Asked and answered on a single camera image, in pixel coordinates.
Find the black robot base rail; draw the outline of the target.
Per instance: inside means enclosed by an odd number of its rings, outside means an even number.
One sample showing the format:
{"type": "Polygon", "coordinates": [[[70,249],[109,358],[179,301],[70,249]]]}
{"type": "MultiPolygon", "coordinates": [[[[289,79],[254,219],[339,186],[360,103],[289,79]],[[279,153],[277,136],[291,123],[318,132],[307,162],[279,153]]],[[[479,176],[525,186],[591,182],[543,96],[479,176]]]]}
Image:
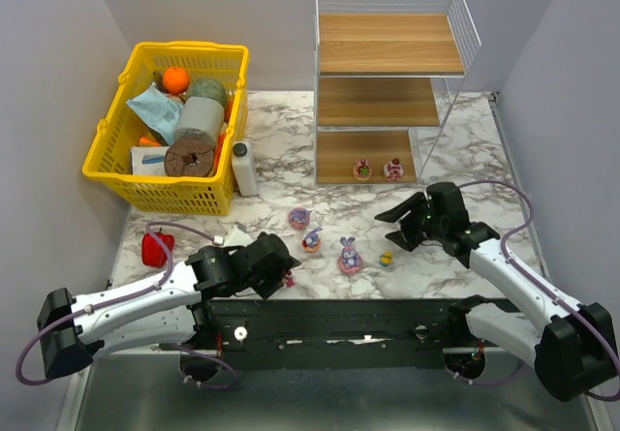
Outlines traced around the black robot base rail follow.
{"type": "Polygon", "coordinates": [[[479,342],[457,320],[458,299],[211,300],[195,309],[196,350],[233,368],[441,369],[479,342]]]}

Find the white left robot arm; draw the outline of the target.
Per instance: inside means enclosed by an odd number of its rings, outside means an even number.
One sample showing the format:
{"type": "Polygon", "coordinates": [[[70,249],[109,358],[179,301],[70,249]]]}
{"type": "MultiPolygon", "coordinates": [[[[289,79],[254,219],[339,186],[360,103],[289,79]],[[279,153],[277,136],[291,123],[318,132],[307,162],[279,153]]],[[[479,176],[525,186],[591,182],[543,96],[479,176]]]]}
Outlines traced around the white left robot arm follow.
{"type": "Polygon", "coordinates": [[[267,299],[299,265],[273,233],[241,231],[185,262],[114,290],[50,292],[37,319],[46,380],[70,376],[95,359],[148,344],[185,344],[200,330],[193,308],[250,289],[267,299]]]}

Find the pink strawberry cake toy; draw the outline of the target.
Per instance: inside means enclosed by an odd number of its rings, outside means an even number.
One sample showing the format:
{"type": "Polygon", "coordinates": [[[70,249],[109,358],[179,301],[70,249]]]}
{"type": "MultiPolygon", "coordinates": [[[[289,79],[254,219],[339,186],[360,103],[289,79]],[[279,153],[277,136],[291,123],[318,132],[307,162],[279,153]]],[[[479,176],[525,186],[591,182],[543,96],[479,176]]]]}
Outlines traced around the pink strawberry cake toy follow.
{"type": "Polygon", "coordinates": [[[384,164],[383,176],[387,182],[399,182],[404,174],[403,166],[398,158],[393,158],[390,162],[384,164]]]}

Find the pink bear green flower toy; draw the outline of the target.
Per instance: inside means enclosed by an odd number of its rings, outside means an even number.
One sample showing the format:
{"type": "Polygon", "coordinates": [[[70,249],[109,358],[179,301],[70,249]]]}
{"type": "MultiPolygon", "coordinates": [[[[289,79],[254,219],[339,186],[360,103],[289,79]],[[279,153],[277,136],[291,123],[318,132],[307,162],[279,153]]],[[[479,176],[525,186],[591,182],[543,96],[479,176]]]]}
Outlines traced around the pink bear green flower toy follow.
{"type": "Polygon", "coordinates": [[[372,167],[365,159],[356,160],[353,166],[353,176],[357,181],[367,181],[372,177],[372,167]]]}

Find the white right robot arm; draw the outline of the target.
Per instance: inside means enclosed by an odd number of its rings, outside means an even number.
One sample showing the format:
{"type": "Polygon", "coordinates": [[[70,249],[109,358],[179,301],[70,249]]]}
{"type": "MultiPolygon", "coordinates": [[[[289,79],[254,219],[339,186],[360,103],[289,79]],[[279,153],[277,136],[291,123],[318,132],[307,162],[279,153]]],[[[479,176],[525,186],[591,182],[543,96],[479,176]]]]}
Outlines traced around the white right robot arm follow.
{"type": "Polygon", "coordinates": [[[426,240],[490,282],[515,307],[510,313],[472,296],[453,309],[451,327],[489,341],[531,367],[556,399],[570,401],[619,375],[613,320],[599,303],[584,305],[519,259],[507,238],[469,218],[461,189],[435,183],[376,220],[397,223],[387,240],[406,251],[426,240]]]}

